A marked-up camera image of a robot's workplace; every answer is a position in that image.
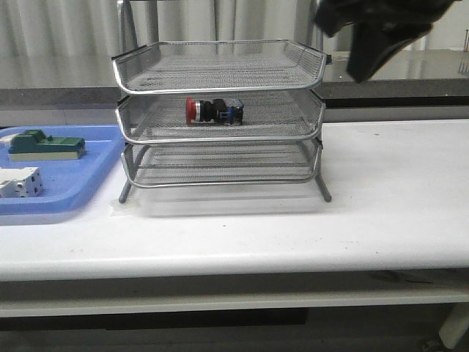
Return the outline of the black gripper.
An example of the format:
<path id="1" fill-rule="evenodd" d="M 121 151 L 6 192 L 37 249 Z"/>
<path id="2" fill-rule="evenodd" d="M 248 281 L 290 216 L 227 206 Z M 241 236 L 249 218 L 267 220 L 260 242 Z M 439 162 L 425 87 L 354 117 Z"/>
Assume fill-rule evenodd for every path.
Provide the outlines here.
<path id="1" fill-rule="evenodd" d="M 314 25 L 334 37 L 352 26 L 347 73 L 356 83 L 369 80 L 393 56 L 430 33 L 453 0 L 321 1 Z"/>

